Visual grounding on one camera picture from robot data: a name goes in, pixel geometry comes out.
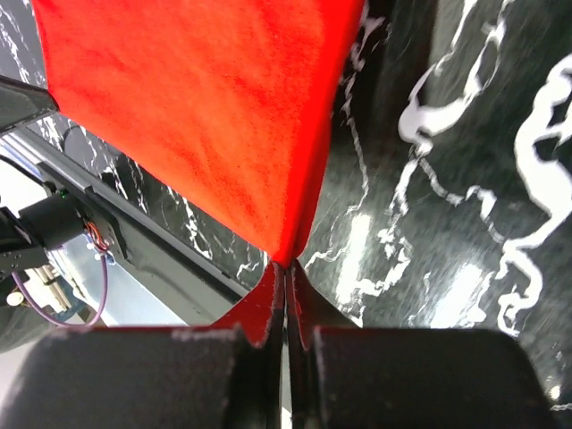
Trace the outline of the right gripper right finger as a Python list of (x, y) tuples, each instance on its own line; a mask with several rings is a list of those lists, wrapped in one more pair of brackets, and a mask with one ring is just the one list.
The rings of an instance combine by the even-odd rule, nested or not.
[(527, 354), (483, 329), (360, 328), (286, 273), (296, 428), (553, 428)]

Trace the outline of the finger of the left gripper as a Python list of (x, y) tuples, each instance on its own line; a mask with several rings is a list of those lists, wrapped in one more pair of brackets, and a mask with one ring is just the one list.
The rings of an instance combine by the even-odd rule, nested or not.
[(0, 131), (7, 134), (21, 126), (58, 112), (47, 89), (5, 76), (0, 83)]

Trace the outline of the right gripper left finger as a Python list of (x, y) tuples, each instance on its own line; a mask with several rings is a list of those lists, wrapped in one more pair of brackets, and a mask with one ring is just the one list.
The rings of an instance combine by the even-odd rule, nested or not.
[(65, 329), (28, 354), (4, 428), (277, 428), (284, 271), (208, 326)]

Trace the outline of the red t shirt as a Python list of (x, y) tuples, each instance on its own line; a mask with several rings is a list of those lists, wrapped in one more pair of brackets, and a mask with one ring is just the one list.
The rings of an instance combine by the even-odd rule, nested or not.
[(37, 1), (60, 111), (286, 266), (306, 245), (359, 1)]

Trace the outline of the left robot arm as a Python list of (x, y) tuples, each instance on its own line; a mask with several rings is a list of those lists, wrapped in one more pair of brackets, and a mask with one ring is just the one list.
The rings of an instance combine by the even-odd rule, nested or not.
[[(1, 78), (1, 135), (44, 118), (59, 110), (58, 104), (43, 88)], [(63, 174), (46, 163), (38, 165), (46, 176), (40, 179), (7, 156), (2, 166), (11, 166), (24, 178), (47, 192), (40, 201), (17, 215), (1, 208), (1, 277), (48, 263), (47, 253), (80, 236), (86, 230), (86, 211), (80, 193)]]

